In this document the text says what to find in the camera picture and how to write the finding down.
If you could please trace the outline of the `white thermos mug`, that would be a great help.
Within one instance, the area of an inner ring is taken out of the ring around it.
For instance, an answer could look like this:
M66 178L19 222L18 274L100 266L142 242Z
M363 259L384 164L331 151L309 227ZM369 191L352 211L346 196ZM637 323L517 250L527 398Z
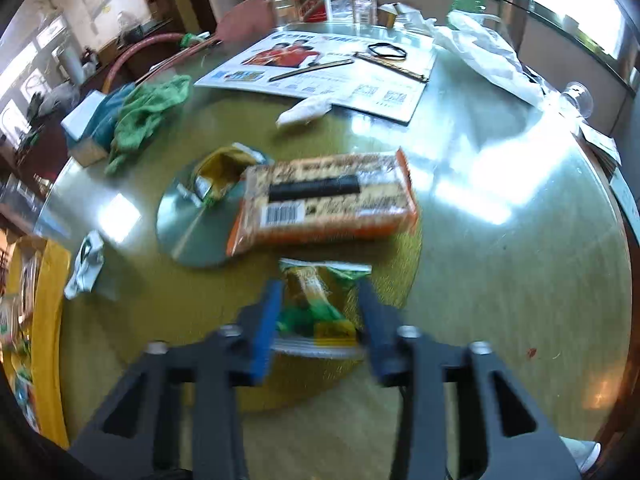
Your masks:
M58 62L66 71L68 78L75 86L81 86L86 80L84 66L72 44L66 42L58 49Z

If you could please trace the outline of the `crumpled yellow wrapper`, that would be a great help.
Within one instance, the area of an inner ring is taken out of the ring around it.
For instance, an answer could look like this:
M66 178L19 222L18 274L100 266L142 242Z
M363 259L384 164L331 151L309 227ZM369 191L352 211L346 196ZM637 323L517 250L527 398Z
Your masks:
M217 148L198 162L191 172L189 190L205 205L221 202L237 185L247 168L270 165L273 160L260 151L234 142Z

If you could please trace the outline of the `printed poster sheet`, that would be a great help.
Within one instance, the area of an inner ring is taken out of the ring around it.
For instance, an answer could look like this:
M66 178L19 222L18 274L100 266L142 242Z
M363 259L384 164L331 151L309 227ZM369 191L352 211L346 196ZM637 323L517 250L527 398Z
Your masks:
M307 99L410 122L435 65L433 40L277 30L195 81L198 87Z

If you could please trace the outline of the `white crumpled tissue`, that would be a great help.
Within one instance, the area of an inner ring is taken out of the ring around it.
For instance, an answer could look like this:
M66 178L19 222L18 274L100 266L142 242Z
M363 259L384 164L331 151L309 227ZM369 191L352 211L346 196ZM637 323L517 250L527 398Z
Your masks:
M300 101L283 112L276 121L278 129L300 124L309 124L328 114L332 108L331 99L327 96L311 96Z

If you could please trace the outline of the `yellow cardboard tray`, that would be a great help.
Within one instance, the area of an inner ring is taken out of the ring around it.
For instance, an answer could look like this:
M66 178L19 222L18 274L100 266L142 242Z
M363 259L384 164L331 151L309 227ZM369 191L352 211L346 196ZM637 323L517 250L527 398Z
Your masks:
M1 252L1 374L29 427L70 446L60 384L60 336L70 253L24 236Z

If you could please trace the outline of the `green cloth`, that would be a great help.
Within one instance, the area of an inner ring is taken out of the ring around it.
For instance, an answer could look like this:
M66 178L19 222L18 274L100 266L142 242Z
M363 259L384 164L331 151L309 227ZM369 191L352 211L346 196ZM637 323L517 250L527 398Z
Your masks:
M157 132L168 110L190 96L191 84L189 75L176 75L162 82L140 84L127 96L115 124L104 174L116 174L139 154Z

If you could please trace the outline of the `small green snack packet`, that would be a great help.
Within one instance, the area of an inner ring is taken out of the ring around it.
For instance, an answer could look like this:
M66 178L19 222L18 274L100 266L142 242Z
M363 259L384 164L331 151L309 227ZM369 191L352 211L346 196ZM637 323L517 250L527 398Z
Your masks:
M271 349L298 358L362 359L356 288L372 266L282 258L279 269L284 297Z

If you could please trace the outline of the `small clear liquor bottle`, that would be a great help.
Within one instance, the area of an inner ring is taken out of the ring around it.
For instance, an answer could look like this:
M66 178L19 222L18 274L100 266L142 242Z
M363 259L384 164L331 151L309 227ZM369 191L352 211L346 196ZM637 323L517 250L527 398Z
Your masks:
M355 25L378 24L378 0L352 0L352 21Z

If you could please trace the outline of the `crumpled white wrapper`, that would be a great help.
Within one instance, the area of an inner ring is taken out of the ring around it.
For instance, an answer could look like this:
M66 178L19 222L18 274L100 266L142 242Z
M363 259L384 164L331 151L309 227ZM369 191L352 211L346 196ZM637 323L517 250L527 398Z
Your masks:
M98 231L89 232L82 240L73 272L64 288L64 297L73 300L92 292L104 266L104 240Z

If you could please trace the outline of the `orange biscuit package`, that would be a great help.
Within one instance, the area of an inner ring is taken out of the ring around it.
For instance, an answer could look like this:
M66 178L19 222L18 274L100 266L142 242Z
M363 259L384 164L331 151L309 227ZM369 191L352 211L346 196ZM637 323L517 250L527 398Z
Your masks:
M255 246L388 237L413 229L419 218L401 150L251 166L243 183L229 257Z

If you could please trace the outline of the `white plastic bag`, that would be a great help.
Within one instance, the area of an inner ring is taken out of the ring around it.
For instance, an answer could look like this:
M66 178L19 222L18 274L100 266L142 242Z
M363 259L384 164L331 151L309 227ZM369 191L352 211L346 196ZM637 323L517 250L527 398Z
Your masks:
M500 24L498 16L452 10L448 25L431 25L436 46L442 47L472 68L491 84L520 100L538 107L544 90L531 81L511 45L495 30L484 25L488 20Z

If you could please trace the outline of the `teal tissue box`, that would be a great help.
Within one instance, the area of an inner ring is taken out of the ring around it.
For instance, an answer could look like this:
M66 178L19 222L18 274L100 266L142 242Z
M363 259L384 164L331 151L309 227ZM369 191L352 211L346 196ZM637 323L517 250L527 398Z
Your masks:
M110 154L119 113L134 88L136 85L130 82L109 94L91 90L62 119L67 153L81 167L89 167Z

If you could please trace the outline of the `pink fly swatter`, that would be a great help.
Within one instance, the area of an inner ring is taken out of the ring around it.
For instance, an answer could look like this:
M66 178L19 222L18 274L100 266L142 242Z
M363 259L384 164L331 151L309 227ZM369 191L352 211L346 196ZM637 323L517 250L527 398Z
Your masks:
M276 26L276 21L274 20L272 3L269 0L245 0L237 4L222 18L213 36L168 58L160 66L140 77L136 81L136 85L147 82L164 70L173 68L176 64L209 48L217 47L225 42L233 44L259 35L265 36L274 29L274 26Z

